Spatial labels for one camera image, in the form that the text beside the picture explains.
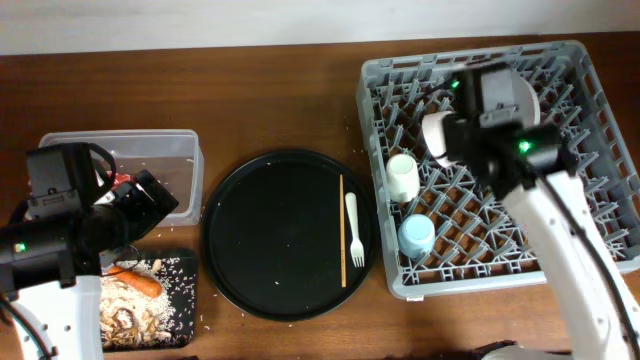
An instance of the gray dish rack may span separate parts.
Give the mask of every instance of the gray dish rack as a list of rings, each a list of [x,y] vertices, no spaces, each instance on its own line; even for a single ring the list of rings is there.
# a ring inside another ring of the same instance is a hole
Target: gray dish rack
[[[579,42],[518,45],[371,60],[356,94],[364,144],[375,185],[387,284],[408,301],[546,281],[526,241],[493,194],[481,191],[464,166],[440,167],[422,138],[425,114],[451,110],[453,94],[439,89],[465,63],[511,64],[538,94],[541,123],[561,126],[579,158],[591,215],[622,272],[640,268],[640,180],[586,48]],[[421,192],[400,205],[389,199],[385,164],[405,153],[418,165]],[[398,250],[405,217],[423,213],[436,226],[427,261]]]

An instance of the fork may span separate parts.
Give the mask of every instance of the fork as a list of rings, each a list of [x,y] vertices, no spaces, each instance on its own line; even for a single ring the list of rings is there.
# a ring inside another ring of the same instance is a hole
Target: fork
[[[349,226],[351,227],[351,260],[355,267],[364,267],[364,247],[358,235],[358,202],[354,193],[345,195],[344,200],[347,204],[347,214],[349,215]]]

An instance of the plastic crate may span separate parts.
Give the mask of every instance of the plastic crate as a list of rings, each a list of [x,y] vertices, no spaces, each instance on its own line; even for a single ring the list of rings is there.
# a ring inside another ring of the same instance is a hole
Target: plastic crate
[[[39,147],[89,142],[111,152],[117,172],[135,175],[149,170],[180,203],[159,224],[197,225],[202,210],[204,157],[193,130],[106,130],[51,133]]]
[[[535,89],[541,123],[561,126],[579,157],[591,215],[622,272],[640,268],[640,180],[585,47],[575,41],[457,51],[367,61],[356,99],[375,185],[387,283],[401,299],[545,282],[526,228],[515,225],[464,166],[440,167],[422,138],[427,113],[455,110],[453,94],[432,89],[465,63],[500,59]],[[406,153],[418,165],[421,195],[389,199],[385,164]],[[429,215],[437,240],[420,264],[398,250],[397,229],[413,213]]]

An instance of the carrot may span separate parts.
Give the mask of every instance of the carrot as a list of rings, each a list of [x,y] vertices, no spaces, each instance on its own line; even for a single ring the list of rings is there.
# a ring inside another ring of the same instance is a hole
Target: carrot
[[[121,272],[122,270],[123,269],[120,266],[114,265],[109,269],[108,273],[113,274],[120,272],[119,274],[114,275],[116,279],[133,287],[148,297],[155,299],[162,294],[162,284],[159,282],[144,275],[136,274],[133,271]]]

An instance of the light blue cup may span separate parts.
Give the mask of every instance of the light blue cup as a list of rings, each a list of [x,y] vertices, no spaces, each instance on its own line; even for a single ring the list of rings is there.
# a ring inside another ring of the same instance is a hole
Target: light blue cup
[[[422,214],[408,216],[398,230],[400,251],[412,259],[431,253],[435,240],[433,222]]]

